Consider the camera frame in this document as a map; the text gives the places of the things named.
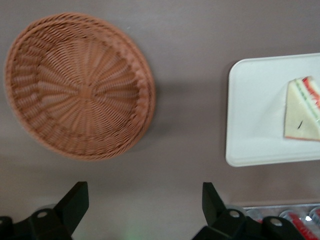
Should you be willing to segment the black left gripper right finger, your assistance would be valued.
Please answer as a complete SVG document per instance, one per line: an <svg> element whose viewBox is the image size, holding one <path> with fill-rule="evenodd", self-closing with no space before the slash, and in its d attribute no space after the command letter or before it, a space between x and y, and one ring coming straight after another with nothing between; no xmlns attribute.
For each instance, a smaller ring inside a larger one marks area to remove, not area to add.
<svg viewBox="0 0 320 240"><path fill-rule="evenodd" d="M246 240L247 218L236 208L227 208L211 182L202 185L202 211L207 225L200 240Z"/></svg>

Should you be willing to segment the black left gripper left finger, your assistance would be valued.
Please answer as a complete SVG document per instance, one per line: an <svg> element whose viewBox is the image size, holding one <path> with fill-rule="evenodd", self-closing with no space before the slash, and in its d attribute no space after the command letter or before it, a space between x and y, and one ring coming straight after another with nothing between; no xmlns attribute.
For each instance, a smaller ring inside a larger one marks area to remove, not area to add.
<svg viewBox="0 0 320 240"><path fill-rule="evenodd" d="M79 181L53 208L40 209L29 217L31 238L71 240L88 208L88 183Z"/></svg>

